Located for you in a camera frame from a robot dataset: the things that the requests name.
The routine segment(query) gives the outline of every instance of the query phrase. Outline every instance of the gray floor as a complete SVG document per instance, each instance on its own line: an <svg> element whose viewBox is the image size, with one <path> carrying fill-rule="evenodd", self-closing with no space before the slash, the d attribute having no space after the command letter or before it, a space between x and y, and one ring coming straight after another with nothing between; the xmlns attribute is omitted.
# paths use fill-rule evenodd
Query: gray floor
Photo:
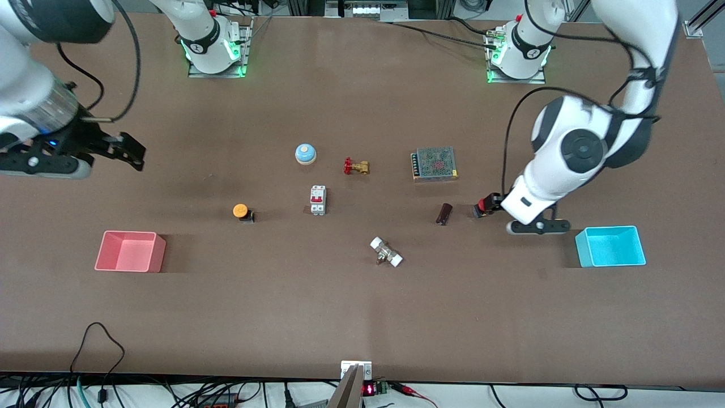
<svg viewBox="0 0 725 408"><path fill-rule="evenodd" d="M680 16L683 20L691 18L710 0L677 0ZM157 12L149 0L120 0L120 3L129 12ZM491 9L485 13L469 12L459 4L455 8L455 15L465 19L476 20L508 20L517 14L523 13L523 0L494 0ZM583 22L599 22L592 8L589 7L583 14ZM705 49L710 58L710 66L716 77L720 92L725 100L725 13L722 13L703 30Z"/></svg>

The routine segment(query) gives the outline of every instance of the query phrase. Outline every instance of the dark brown cylindrical object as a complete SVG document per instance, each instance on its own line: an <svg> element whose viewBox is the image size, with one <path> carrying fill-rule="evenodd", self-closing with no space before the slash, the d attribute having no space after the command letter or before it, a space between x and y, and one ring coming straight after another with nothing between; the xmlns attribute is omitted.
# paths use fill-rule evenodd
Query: dark brown cylindrical object
<svg viewBox="0 0 725 408"><path fill-rule="evenodd" d="M452 205L450 205L449 203L443 203L443 206L441 207L441 212L438 213L438 218L436 219L436 224L438 224L438 225L448 224L448 217L450 217L452 209L453 209Z"/></svg>

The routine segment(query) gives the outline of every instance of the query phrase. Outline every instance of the white circuit breaker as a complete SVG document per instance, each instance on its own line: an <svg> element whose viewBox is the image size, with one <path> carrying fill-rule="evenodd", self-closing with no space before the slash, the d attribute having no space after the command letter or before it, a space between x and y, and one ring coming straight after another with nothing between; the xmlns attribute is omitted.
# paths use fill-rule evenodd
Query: white circuit breaker
<svg viewBox="0 0 725 408"><path fill-rule="evenodd" d="M325 202L327 200L327 189L325 186L312 186L310 190L310 210L314 216L325 215Z"/></svg>

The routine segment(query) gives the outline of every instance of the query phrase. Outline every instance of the white cap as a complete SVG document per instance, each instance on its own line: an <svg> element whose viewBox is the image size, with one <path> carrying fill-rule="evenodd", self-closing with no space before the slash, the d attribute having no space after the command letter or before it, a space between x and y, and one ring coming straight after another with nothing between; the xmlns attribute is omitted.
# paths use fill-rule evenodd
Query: white cap
<svg viewBox="0 0 725 408"><path fill-rule="evenodd" d="M372 247L372 249L378 249L378 247L382 243L383 243L383 239L382 238L375 237L375 239L370 243L370 246Z"/></svg>
<svg viewBox="0 0 725 408"><path fill-rule="evenodd" d="M392 260L390 261L390 264L391 264L392 266L398 266L398 265L400 265L400 263L401 263L402 261L403 261L403 257L402 257L402 256L400 256L400 254L398 254L398 255L396 255L395 257L393 257L393 259L392 259Z"/></svg>

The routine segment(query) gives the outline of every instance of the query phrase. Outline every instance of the blue and white round object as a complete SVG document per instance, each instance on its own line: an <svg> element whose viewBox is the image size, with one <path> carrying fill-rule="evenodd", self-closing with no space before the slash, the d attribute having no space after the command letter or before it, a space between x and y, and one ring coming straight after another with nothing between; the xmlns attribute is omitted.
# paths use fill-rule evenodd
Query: blue and white round object
<svg viewBox="0 0 725 408"><path fill-rule="evenodd" d="M294 158L297 159L299 164L308 165L315 161L317 158L317 152L311 144L302 143L300 146L297 146L297 149L294 151Z"/></svg>

